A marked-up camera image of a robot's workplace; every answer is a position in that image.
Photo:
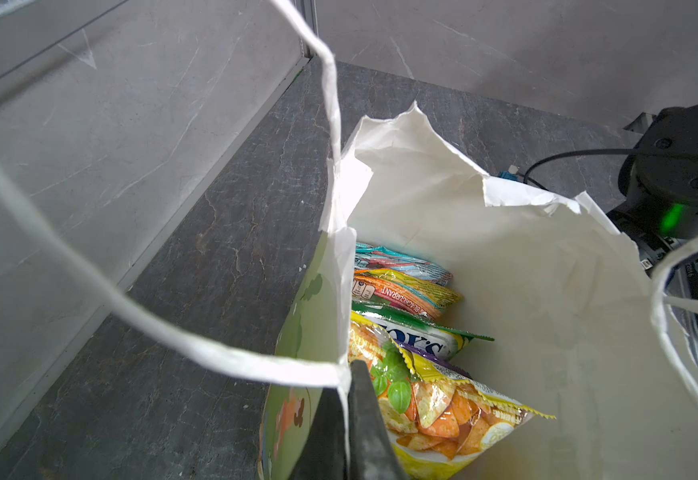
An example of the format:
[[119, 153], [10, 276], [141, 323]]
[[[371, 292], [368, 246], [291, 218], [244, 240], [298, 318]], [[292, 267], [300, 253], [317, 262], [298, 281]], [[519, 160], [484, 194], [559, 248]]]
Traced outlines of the yellow chips snack bag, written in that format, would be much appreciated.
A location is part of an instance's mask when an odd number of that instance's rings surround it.
[[531, 418], [549, 417], [357, 313], [348, 360], [367, 365], [392, 448], [413, 479], [449, 479]]

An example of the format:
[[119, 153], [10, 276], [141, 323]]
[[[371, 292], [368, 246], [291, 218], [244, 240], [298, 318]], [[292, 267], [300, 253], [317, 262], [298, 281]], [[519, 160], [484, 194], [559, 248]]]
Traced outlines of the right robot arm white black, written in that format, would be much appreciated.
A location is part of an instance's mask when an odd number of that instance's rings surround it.
[[661, 110], [635, 147], [618, 175], [625, 200], [608, 217], [635, 242], [651, 273], [698, 236], [698, 105]]

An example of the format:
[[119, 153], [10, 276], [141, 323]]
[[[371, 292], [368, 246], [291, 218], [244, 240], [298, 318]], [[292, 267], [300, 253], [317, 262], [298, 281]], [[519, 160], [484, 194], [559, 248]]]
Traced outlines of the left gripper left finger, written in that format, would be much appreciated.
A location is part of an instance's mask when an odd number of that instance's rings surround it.
[[341, 398], [335, 389], [324, 389], [290, 479], [346, 479], [345, 433]]

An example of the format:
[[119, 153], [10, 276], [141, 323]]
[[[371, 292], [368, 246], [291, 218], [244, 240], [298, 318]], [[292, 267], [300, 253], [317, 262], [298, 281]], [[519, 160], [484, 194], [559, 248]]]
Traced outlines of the green white snack bag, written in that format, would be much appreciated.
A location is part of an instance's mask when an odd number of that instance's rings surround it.
[[494, 341], [492, 337], [445, 327], [385, 304], [353, 300], [352, 311], [379, 325], [396, 342], [441, 360], [450, 360], [474, 340]]

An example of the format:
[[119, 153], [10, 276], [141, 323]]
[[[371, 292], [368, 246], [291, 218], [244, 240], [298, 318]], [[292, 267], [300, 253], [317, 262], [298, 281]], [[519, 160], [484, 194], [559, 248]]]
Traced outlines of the white floral paper bag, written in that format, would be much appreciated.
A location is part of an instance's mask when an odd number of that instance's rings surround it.
[[350, 455], [351, 259], [358, 241], [430, 256], [466, 299], [454, 319], [498, 342], [461, 360], [486, 401], [526, 411], [511, 433], [454, 462], [480, 479], [698, 479], [698, 374], [668, 296], [668, 271], [648, 278], [637, 250], [586, 193], [568, 199], [488, 175], [445, 141], [417, 105], [363, 117], [341, 136], [332, 51], [298, 9], [273, 8], [313, 48], [330, 149], [319, 241], [282, 319], [276, 352], [226, 345], [159, 317], [112, 283], [48, 221], [0, 167], [0, 205], [58, 269], [154, 348], [218, 376], [269, 386], [260, 475], [290, 474], [318, 428], [286, 423], [298, 396], [335, 393], [339, 453]]

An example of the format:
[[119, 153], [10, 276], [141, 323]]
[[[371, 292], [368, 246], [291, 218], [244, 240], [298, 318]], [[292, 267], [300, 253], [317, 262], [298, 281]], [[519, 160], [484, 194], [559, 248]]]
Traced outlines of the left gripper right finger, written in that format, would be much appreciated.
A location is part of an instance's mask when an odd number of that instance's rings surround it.
[[365, 362], [350, 364], [349, 479], [407, 479], [389, 440]]

